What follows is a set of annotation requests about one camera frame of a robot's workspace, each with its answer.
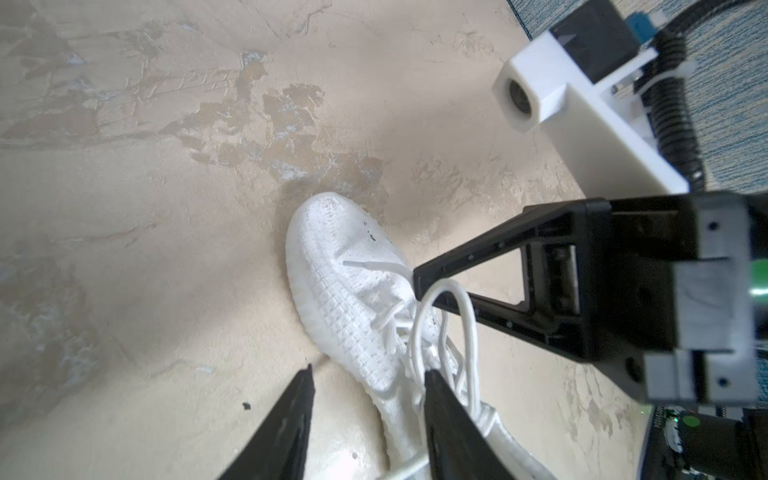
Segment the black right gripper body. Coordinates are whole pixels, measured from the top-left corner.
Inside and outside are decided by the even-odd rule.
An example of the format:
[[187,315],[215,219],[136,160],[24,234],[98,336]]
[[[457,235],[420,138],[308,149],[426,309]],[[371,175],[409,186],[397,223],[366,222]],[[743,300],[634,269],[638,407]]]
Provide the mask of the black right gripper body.
[[765,193],[615,200],[606,253],[601,373],[644,404],[757,400],[750,290],[767,256]]

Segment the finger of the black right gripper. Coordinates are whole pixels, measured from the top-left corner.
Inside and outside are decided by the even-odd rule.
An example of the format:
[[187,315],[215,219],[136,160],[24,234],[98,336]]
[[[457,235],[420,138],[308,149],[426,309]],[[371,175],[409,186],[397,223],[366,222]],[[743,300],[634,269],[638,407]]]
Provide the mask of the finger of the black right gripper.
[[582,257],[593,249],[594,238],[607,229],[610,213],[610,202],[603,198],[528,206],[512,219],[416,267],[416,298],[423,299],[441,279],[534,243],[572,245],[581,272]]
[[599,361],[594,309],[580,287],[533,305],[511,305],[473,293],[469,298],[470,312],[482,325],[575,362]]

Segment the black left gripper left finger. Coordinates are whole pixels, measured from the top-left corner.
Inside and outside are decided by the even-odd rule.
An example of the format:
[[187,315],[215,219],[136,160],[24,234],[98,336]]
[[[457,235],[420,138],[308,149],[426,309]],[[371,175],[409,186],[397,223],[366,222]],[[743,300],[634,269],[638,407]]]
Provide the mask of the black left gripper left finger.
[[300,369],[239,455],[225,480],[303,479],[315,385],[312,365]]

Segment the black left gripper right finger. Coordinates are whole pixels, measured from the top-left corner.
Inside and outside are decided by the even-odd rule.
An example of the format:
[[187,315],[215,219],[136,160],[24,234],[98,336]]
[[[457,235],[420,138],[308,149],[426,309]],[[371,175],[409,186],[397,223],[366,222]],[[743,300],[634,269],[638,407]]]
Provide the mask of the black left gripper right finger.
[[437,370],[425,373],[425,388],[424,423],[431,478],[514,479]]

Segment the white shoelace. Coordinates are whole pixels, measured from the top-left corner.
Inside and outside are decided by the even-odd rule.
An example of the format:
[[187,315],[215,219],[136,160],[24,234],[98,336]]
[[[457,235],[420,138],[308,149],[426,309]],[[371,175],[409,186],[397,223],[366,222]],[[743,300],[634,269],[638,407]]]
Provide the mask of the white shoelace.
[[341,298],[342,365],[365,387],[383,421],[389,479],[422,479],[428,451],[425,373],[437,370],[483,438],[498,425],[480,399],[476,317],[468,293],[440,280],[421,300],[412,272],[392,262],[346,261],[351,285]]

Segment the white sneaker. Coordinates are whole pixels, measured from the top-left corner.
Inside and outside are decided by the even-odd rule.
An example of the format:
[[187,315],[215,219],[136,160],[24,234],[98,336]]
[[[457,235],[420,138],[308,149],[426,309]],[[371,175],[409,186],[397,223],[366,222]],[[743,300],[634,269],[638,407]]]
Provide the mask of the white sneaker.
[[307,334],[362,384],[380,414],[390,478],[428,475],[423,403],[430,370],[442,375],[510,473],[550,477],[481,398],[476,315],[458,281],[439,280],[418,297],[412,270],[381,226],[333,192],[297,209],[285,249]]

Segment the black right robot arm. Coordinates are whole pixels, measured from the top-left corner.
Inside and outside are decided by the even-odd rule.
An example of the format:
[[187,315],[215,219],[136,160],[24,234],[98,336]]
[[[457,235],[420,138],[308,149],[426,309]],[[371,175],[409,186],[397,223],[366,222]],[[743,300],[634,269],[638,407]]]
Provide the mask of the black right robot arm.
[[417,267],[442,279],[518,252],[524,297],[472,295],[478,321],[595,366],[654,411],[643,479],[763,479],[767,197],[689,193],[536,205]]

